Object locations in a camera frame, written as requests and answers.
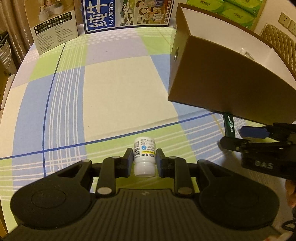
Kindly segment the dark green lip balm tube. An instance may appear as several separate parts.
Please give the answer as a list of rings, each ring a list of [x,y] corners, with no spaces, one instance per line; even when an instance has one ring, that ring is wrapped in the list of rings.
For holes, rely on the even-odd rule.
[[[233,115],[229,113],[223,113],[223,121],[224,121],[225,136],[230,138],[235,138],[236,135],[235,135]]]

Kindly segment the white medicine bottle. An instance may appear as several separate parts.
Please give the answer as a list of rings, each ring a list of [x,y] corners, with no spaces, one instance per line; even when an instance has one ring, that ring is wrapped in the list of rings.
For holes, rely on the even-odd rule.
[[[156,174],[156,144],[153,138],[139,137],[134,141],[134,175],[154,177]]]

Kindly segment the brown cardboard storage box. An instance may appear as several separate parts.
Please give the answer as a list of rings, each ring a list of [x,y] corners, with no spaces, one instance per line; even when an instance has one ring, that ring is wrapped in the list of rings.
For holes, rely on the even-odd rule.
[[[271,125],[295,121],[295,73],[254,32],[180,3],[171,39],[168,99]],[[241,48],[254,61],[240,54]]]

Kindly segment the quilted tan chair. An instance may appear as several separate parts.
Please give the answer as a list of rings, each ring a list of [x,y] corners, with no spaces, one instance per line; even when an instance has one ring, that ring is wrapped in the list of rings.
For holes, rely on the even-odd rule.
[[[262,29],[260,36],[279,51],[281,56],[283,56],[295,72],[295,41],[272,24],[266,24]]]

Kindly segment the checked tablecloth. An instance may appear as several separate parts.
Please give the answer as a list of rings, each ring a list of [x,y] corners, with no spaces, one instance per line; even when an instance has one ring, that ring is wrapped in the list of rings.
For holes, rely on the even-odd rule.
[[[170,28],[81,34],[39,55],[32,46],[10,89],[1,119],[1,205],[16,227],[16,190],[77,161],[121,156],[137,137],[167,156],[206,159],[272,188],[280,198],[274,226],[291,218],[284,180],[242,169],[223,151],[223,117],[168,101]]]

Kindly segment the green tissue pack bundle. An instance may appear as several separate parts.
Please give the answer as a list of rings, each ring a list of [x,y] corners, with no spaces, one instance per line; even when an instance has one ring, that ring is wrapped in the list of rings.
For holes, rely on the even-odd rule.
[[[188,5],[195,6],[220,16],[228,18],[243,27],[251,29],[263,1],[258,0],[197,0],[187,1]]]

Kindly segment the cardboard boxes beside table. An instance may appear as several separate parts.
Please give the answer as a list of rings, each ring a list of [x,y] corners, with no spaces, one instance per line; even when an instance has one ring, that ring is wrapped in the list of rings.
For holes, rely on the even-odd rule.
[[[15,78],[15,74],[8,72],[6,68],[1,64],[0,70],[0,104],[1,109],[4,109],[6,100],[8,98],[9,91]]]

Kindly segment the white product box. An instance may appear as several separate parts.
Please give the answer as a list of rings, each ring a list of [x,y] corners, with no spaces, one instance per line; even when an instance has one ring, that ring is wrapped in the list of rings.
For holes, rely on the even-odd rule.
[[[23,2],[39,55],[78,37],[74,1]]]

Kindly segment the blue milk carton box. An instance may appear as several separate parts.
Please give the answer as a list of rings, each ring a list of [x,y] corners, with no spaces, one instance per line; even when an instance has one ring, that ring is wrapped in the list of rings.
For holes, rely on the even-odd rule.
[[[167,27],[174,2],[135,0],[81,1],[86,34],[132,27]]]

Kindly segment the beige wall socket plate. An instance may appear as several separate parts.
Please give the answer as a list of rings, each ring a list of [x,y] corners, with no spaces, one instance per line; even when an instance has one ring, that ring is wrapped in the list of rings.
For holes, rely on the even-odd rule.
[[[287,29],[290,25],[291,18],[285,13],[281,13],[278,22]]]

